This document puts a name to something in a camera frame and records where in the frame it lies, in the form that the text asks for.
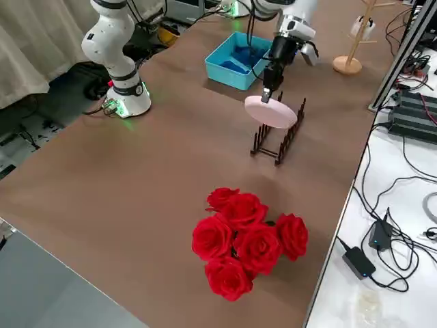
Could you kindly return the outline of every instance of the brown tabletop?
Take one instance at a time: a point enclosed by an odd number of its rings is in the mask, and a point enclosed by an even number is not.
[[[4,219],[151,328],[300,327],[371,124],[365,106],[383,72],[334,73],[338,49],[323,53],[322,41],[319,66],[297,57],[285,74],[283,101],[307,107],[284,163],[250,157],[257,124],[241,100],[259,81],[239,92],[209,81],[203,64],[245,22],[196,24],[143,65],[146,115],[81,117],[0,183]],[[257,24],[255,35],[271,33]],[[234,303],[211,292],[191,251],[205,198],[222,186],[258,194],[270,217],[302,216],[310,231],[305,257],[280,259]]]

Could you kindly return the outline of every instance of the wooden stand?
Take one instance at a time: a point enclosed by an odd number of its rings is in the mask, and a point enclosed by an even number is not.
[[[345,75],[353,75],[353,74],[357,74],[361,71],[361,68],[363,68],[361,66],[361,63],[354,58],[355,52],[358,48],[358,45],[360,43],[375,43],[376,41],[363,41],[363,35],[364,35],[364,30],[367,26],[367,22],[369,21],[370,15],[371,15],[371,11],[375,8],[375,7],[385,7],[387,5],[394,5],[394,2],[390,2],[390,3],[381,3],[381,4],[376,4],[377,0],[361,0],[362,2],[364,2],[367,6],[366,8],[366,13],[364,14],[364,18],[363,21],[361,22],[361,26],[360,29],[358,30],[358,33],[356,34],[355,38],[354,38],[354,44],[352,45],[352,48],[350,49],[349,55],[348,56],[340,56],[334,59],[333,62],[333,66],[334,69],[341,73],[341,74],[345,74]]]

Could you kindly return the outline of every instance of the pink disc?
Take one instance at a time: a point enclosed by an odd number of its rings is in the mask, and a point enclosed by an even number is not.
[[[258,122],[273,128],[289,128],[298,121],[296,114],[287,105],[275,99],[265,103],[261,101],[261,96],[249,96],[244,101],[244,108]]]

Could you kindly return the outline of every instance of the artificial rose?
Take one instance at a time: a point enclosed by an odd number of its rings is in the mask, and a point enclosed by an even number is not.
[[[231,256],[211,260],[205,265],[205,274],[211,290],[228,301],[236,301],[253,287],[241,262]]]
[[[232,196],[221,213],[235,230],[247,229],[264,220],[268,207],[251,193]]]
[[[220,214],[201,220],[193,231],[191,247],[202,260],[231,254],[233,231]]]
[[[206,199],[206,201],[211,205],[211,208],[208,210],[216,210],[220,212],[223,207],[226,206],[230,197],[236,195],[240,192],[239,189],[230,189],[230,188],[217,188],[213,192],[211,192]]]
[[[264,275],[270,274],[282,254],[276,229],[266,224],[239,232],[234,248],[246,270]]]
[[[305,255],[308,229],[301,217],[296,217],[294,214],[282,214],[276,222],[276,229],[284,254],[291,261],[296,261],[299,256]]]

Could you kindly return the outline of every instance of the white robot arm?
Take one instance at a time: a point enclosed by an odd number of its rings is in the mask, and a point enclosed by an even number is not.
[[[91,5],[100,18],[82,41],[83,52],[108,70],[113,87],[107,98],[115,101],[116,114],[126,118],[145,113],[151,106],[149,92],[134,61],[123,54],[135,28],[126,9],[127,0],[91,0]]]
[[[298,51],[307,64],[318,61],[317,49],[312,43],[315,36],[311,28],[311,16],[318,0],[223,0],[222,6],[242,5],[254,19],[270,20],[279,14],[269,52],[270,62],[264,69],[262,101],[267,103],[283,81],[283,70],[293,62]]]

